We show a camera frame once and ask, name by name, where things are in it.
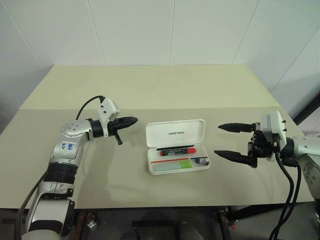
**floor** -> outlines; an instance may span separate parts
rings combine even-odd
[[[233,240],[267,240],[276,225],[281,210],[242,219],[237,229],[230,227]],[[13,239],[14,211],[0,209],[0,240]],[[175,223],[186,221],[192,224],[205,240],[222,240],[220,225],[212,216],[212,209],[159,208],[159,209],[106,209],[97,213],[99,227],[89,233],[89,240],[119,240],[123,233],[132,228],[135,221],[163,224],[164,226],[135,227],[141,240],[176,240]],[[287,223],[281,228],[282,240],[318,240],[319,225],[314,213],[314,203],[299,203]]]

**table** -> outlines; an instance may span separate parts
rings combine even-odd
[[[117,70],[109,75],[109,68]],[[191,81],[197,76],[196,73],[193,75],[193,68],[199,74],[205,72],[201,76],[205,76],[206,80],[202,79],[200,82],[208,85],[201,88],[207,98],[203,95],[191,98],[185,92],[178,92],[177,96],[182,99],[174,101],[175,96],[170,94],[190,89],[187,84],[175,85],[174,82],[170,94],[164,93],[166,87],[162,84],[163,81],[173,81],[174,77],[177,77],[178,81]],[[119,131],[123,145],[118,146],[113,137],[95,139],[87,144],[74,183],[72,199],[76,202],[76,208],[226,206],[285,202],[289,183],[277,163],[259,159],[258,167],[255,169],[228,161],[213,153],[213,150],[232,150],[246,154],[247,142],[252,136],[250,133],[226,132],[218,129],[218,125],[232,122],[254,123],[260,121],[262,115],[275,110],[279,110],[283,119],[287,121],[289,137],[302,135],[299,128],[245,65],[55,66],[0,135],[0,181],[6,190],[6,194],[1,196],[0,208],[20,207],[32,186],[46,170],[53,146],[59,138],[61,125],[74,119],[78,108],[88,98],[103,92],[95,86],[109,86],[104,79],[113,79],[108,83],[115,86],[114,82],[120,81],[118,74],[122,76],[132,71],[140,73],[143,79],[140,81],[145,83],[139,85],[139,94],[125,88],[125,94],[119,89],[113,90],[111,98],[120,108],[119,117],[134,116],[139,121],[130,128]],[[86,82],[84,79],[88,76],[85,73],[88,72],[92,78]],[[151,76],[150,72],[154,72],[158,88],[154,87],[153,94],[149,95],[146,92],[151,90],[151,85],[156,86],[155,82],[148,83],[146,80]],[[229,85],[226,86],[215,79],[224,79],[225,84]],[[65,83],[64,87],[57,92],[57,86],[61,83]],[[76,89],[70,90],[70,86],[74,85],[77,85]],[[208,89],[215,85],[219,85],[221,91],[215,89],[213,95],[208,95]],[[152,100],[145,100],[147,95]],[[81,117],[97,119],[96,111],[92,110],[97,105],[99,104],[92,103]],[[211,159],[211,167],[204,171],[157,176],[149,174],[146,124],[187,119],[206,121],[203,144]],[[296,169],[288,168],[288,171],[295,181]],[[298,202],[312,200],[307,185],[301,181]]]

